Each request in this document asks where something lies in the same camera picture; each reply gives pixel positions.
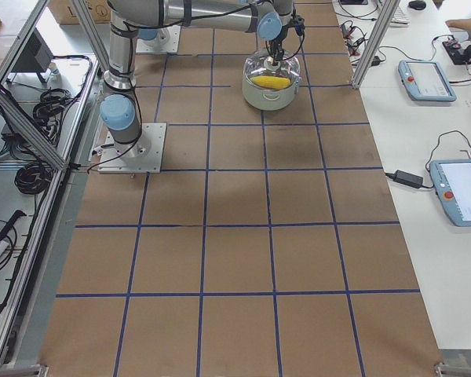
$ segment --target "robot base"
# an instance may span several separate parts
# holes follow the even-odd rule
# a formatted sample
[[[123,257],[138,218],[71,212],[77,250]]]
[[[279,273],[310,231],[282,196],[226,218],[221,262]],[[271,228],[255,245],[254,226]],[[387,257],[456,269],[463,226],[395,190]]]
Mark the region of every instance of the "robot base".
[[[150,149],[136,157],[117,157],[117,151],[114,148],[103,150],[101,161],[108,161],[102,163],[98,171],[100,173],[158,173],[162,163],[162,152],[164,150],[164,140],[166,139],[166,124],[165,123],[143,123],[143,131],[141,137],[146,137],[152,146]],[[105,140],[106,144],[113,143],[113,137],[108,132]]]
[[[170,33],[170,39],[165,43],[161,43],[160,41],[157,41],[156,44],[154,44],[153,46],[150,46],[150,45],[147,45],[145,42],[143,42],[141,39],[138,39],[138,42],[136,45],[136,53],[142,54],[142,55],[177,53],[178,45],[180,44],[181,26],[174,25],[174,26],[168,27],[167,30]]]

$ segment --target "black cable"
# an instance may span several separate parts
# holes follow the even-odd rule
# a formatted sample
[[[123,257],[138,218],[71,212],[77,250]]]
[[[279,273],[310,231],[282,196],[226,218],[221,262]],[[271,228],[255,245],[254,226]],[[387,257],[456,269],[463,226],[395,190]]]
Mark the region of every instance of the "black cable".
[[[3,155],[6,155],[7,153],[9,153],[10,148],[11,148],[10,142],[5,141],[4,144],[3,144],[2,149],[0,150],[0,157],[2,157]]]
[[[378,50],[378,52],[384,57],[384,59],[381,60],[380,62],[384,63],[387,60],[387,56],[381,50]]]
[[[84,89],[86,88],[87,75],[93,69],[93,61],[91,60],[90,57],[88,57],[86,55],[62,55],[62,56],[55,56],[53,59],[72,59],[72,60],[83,59],[83,60],[86,60],[88,62],[88,68],[87,68],[86,73],[84,74],[84,78],[82,80],[82,86],[80,88],[80,91],[76,95],[74,95],[72,99],[70,99],[69,101],[67,101],[67,103],[64,104],[64,110],[60,114],[60,120],[58,121],[58,125],[57,125],[58,126],[57,137],[54,140],[55,145],[58,145],[59,140],[61,138],[61,132],[63,130],[64,120],[66,119],[66,116],[67,116],[68,112],[70,111],[71,107],[75,104],[76,101],[79,100],[79,98],[82,96],[82,93],[83,93]]]
[[[34,161],[17,171],[14,184],[23,194],[37,195],[49,187],[52,179],[51,169],[43,161]]]
[[[340,6],[340,8],[341,8],[344,12],[347,13],[347,15],[345,15],[345,14],[341,14],[341,13],[335,12],[335,14],[337,14],[337,15],[339,15],[339,16],[351,17],[351,18],[356,18],[357,20],[365,20],[365,21],[376,21],[376,20],[377,20],[376,18],[364,18],[364,17],[366,17],[366,16],[370,16],[371,14],[377,12],[377,9],[378,9],[377,6],[375,6],[375,9],[372,10],[371,12],[369,12],[369,13],[362,14],[362,15],[360,15],[360,16],[355,16],[355,15],[351,14],[346,8],[344,8],[343,5],[342,5],[340,2],[338,2],[338,5]]]
[[[26,251],[28,249],[28,245],[30,243],[31,237],[33,235],[33,227],[35,226],[35,223],[38,218],[38,213],[40,212],[40,208],[42,207],[42,203],[47,197],[47,191],[45,191],[42,195],[42,198],[40,199],[40,203],[38,204],[38,207],[35,206],[35,212],[33,213],[33,216],[31,217],[31,223],[27,231],[27,237],[26,240],[24,241],[24,245],[21,248],[20,253],[18,254],[16,258],[16,264],[14,265],[14,270],[13,270],[13,275],[9,279],[9,287],[7,288],[7,292],[5,293],[5,297],[0,304],[0,314],[2,314],[3,310],[7,307],[10,299],[10,295],[13,292],[14,284],[16,283],[17,277],[20,272],[21,264],[23,262],[24,256],[26,254]]]
[[[40,95],[39,103],[33,108],[33,119],[54,146],[59,144],[61,126],[57,119],[54,122],[50,122],[50,120],[56,118],[57,115],[62,115],[70,100],[69,90],[48,89]]]
[[[192,17],[192,21],[194,21],[194,20],[205,20],[206,18],[218,18],[218,17],[223,17],[223,16],[229,16],[231,14],[239,13],[239,12],[242,12],[243,10],[249,9],[249,8],[251,8],[251,6],[252,6],[251,4],[245,5],[245,6],[242,6],[241,8],[234,9],[234,10],[231,10],[229,12],[220,13],[220,14],[206,14],[205,16],[194,16],[194,17]],[[136,29],[157,30],[157,29],[163,29],[163,28],[166,28],[166,27],[171,27],[171,26],[174,26],[174,25],[183,24],[183,22],[184,22],[184,19],[182,18],[181,20],[175,21],[171,24],[162,25],[162,26],[141,26],[141,25],[131,24],[127,21],[124,21],[124,24],[127,27],[134,27]]]
[[[343,27],[347,27],[345,24],[347,24],[348,22],[351,24],[351,26],[349,26],[349,29],[350,29],[350,28],[354,25],[354,22],[352,22],[352,20],[347,20],[347,21],[342,22],[342,23],[340,24],[340,28],[341,28],[342,26],[343,26]]]
[[[113,143],[110,143],[110,144],[102,144],[102,145],[100,145],[99,147],[96,147],[95,149],[93,149],[93,151],[91,152],[91,155],[92,155],[92,156],[97,155],[97,153],[98,153],[97,150],[98,150],[99,148],[101,148],[101,149],[106,149],[106,148],[111,148],[111,147],[113,147],[113,146],[115,146],[115,144],[113,144]]]
[[[27,88],[30,88],[30,89],[35,89],[39,92],[46,92],[48,89],[43,89],[43,88],[38,88],[37,86],[32,86],[32,85],[28,85],[28,84],[23,84],[22,82],[17,82],[17,81],[13,81],[13,80],[9,80],[7,79],[5,82],[7,82],[8,84],[15,84],[15,85],[19,85],[19,86],[26,86]]]
[[[304,41],[305,41],[305,31],[304,31],[304,34],[302,35],[302,37],[300,38],[300,45],[298,46],[297,51],[293,55],[291,55],[290,57],[287,57],[286,59],[283,59],[283,61],[293,59],[294,57],[296,57],[298,55],[298,53],[300,53],[300,50],[301,50],[302,46],[304,45]]]
[[[20,112],[24,117],[26,117],[30,122],[31,124],[38,129],[36,123],[35,123],[35,120],[25,112],[25,110],[23,110],[23,108],[19,105],[19,103],[16,101],[16,98],[14,98],[14,96],[0,83],[0,92],[5,94],[10,102],[11,102],[11,105],[13,105],[18,112]],[[5,111],[3,110],[3,107],[0,105],[0,109],[2,110],[2,116],[5,114]],[[47,140],[49,141],[49,138],[43,133],[41,132],[41,135]]]
[[[431,56],[430,59],[416,59],[414,57],[410,57],[407,55],[407,53],[405,53],[402,49],[399,49],[398,47],[395,47],[395,46],[380,46],[378,47],[379,49],[396,49],[398,51],[400,51],[406,58],[410,59],[410,60],[415,60],[415,61],[431,61],[432,59],[434,59],[434,57],[436,56],[436,53],[437,53],[437,50],[436,50],[436,47],[434,46],[434,42],[438,39],[438,38],[442,38],[442,37],[449,37],[451,36],[450,34],[443,34],[443,35],[438,35],[436,37],[433,38],[433,40],[431,41],[431,47],[433,48],[433,55]]]
[[[460,84],[461,82],[470,82],[471,79],[459,80],[459,81],[449,81],[450,84]]]
[[[467,138],[466,135],[464,135],[461,131],[459,130],[452,130],[452,131],[447,131],[447,132],[443,132],[440,136],[438,136],[438,142],[436,144],[436,146],[433,148],[433,150],[431,151],[431,155],[429,156],[429,159],[427,160],[427,162],[425,163],[425,169],[430,172],[430,168],[429,168],[429,164],[431,163],[431,159],[433,159],[433,154],[434,152],[438,149],[438,147],[440,146],[440,142],[441,142],[441,138],[445,135],[448,135],[448,134],[460,134],[465,140],[466,140],[466,143],[467,145],[471,148],[471,142],[469,141],[469,139]]]

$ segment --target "aluminum frame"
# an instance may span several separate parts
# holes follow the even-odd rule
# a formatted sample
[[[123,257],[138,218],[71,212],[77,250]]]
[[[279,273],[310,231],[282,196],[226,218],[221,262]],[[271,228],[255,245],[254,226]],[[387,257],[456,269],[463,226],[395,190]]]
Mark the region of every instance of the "aluminum frame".
[[[2,91],[0,91],[0,105],[3,107],[9,121],[14,125],[15,130],[38,149],[38,152],[53,169],[62,170],[67,166],[68,162],[57,154],[56,148],[40,134],[31,124],[31,120]]]
[[[471,377],[471,368],[451,367],[445,364],[438,364],[435,370],[436,377]]]
[[[361,83],[363,82],[364,77],[368,72],[368,68],[371,67],[371,62],[377,53],[378,47],[384,38],[385,32],[391,24],[391,19],[393,18],[394,12],[396,11],[399,3],[400,0],[385,0],[377,22],[374,25],[374,29],[370,34],[370,40],[368,41],[367,48],[363,51],[363,55],[360,58],[358,67],[354,72],[354,76],[352,77],[351,84],[354,89],[359,89],[361,87]]]
[[[29,368],[2,369],[0,377],[46,377],[49,369],[44,365],[33,365]]]
[[[108,51],[104,46],[103,40],[100,35],[97,34],[96,24],[94,23],[89,8],[85,0],[70,0],[73,5],[75,14],[77,15],[78,21],[87,34],[89,43],[93,49],[94,54],[98,62],[100,63],[101,69],[107,71],[110,67],[110,59],[108,57]]]

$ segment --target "computer mouse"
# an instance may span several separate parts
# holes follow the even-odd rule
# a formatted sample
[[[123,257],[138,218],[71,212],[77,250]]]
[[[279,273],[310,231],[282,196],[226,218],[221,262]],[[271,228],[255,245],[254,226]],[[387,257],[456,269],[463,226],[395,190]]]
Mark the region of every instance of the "computer mouse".
[[[408,3],[408,6],[415,10],[423,10],[425,9],[425,1],[424,0],[412,0]]]

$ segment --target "power adapter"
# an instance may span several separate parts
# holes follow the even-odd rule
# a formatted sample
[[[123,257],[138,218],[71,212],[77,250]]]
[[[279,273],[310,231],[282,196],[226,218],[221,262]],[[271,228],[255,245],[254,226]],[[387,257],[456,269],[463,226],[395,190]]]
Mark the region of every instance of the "power adapter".
[[[376,67],[382,62],[382,59],[378,55],[374,56],[374,59],[371,61],[371,66]]]
[[[419,177],[415,174],[407,173],[406,171],[396,170],[393,174],[385,173],[385,176],[391,178],[396,183],[400,183],[405,186],[410,186],[414,189],[420,189],[421,187],[424,187],[422,185],[424,178]]]

